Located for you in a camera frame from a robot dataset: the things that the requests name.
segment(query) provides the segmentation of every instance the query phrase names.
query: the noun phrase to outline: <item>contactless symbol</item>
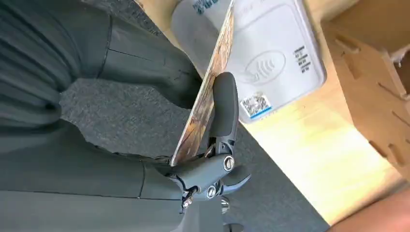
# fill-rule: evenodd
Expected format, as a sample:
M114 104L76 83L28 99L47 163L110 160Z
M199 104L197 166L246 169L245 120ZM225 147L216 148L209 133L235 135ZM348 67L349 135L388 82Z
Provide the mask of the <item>contactless symbol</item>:
M245 67L240 82L263 85L275 80L286 64L285 55L279 51L265 51L254 57Z

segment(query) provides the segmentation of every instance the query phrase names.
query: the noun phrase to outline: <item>grey carpet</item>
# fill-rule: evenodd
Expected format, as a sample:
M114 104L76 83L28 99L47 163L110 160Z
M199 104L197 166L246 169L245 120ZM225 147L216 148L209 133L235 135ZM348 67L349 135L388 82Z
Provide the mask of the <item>grey carpet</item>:
M163 35L131 0L87 0L113 14ZM63 118L85 138L110 151L146 156L172 155L189 111L169 103L150 87L80 79L63 93ZM235 156L252 173L240 191L229 196L226 222L247 232L323 232L326 222L240 126Z

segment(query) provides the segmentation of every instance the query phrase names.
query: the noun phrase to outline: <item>wooden surface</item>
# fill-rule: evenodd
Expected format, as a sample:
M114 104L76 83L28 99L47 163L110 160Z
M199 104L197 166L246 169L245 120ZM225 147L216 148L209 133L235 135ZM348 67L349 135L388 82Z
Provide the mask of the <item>wooden surface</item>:
M406 109L410 63L402 49L410 44L408 9L410 1L361 0L324 21L322 27L354 125L410 180L410 114ZM357 51L352 53L340 46L345 42L336 40L346 41ZM404 56L401 67L390 56L399 50Z
M170 18L177 0L139 1L157 26L177 45L170 31ZM245 125L330 225L403 181L352 125L320 26L322 18L337 14L355 2L306 0L328 79L313 94L262 121Z

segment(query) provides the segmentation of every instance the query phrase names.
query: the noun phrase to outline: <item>logo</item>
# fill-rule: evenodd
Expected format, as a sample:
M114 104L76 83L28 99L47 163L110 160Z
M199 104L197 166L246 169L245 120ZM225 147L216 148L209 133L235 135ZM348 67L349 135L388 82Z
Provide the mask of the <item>logo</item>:
M197 14L202 15L206 9L217 3L219 0L197 0L192 6L196 10Z
M275 80L286 64L285 55L279 51L265 51L254 57L245 67L243 83L263 85Z

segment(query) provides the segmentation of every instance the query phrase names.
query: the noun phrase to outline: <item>qr code sticker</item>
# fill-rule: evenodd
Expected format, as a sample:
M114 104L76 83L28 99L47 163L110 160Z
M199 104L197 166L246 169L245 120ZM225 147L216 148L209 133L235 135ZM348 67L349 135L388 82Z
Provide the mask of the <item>qr code sticker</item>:
M240 104L251 119L272 110L272 106L268 99L261 92L257 92L252 96L243 99Z

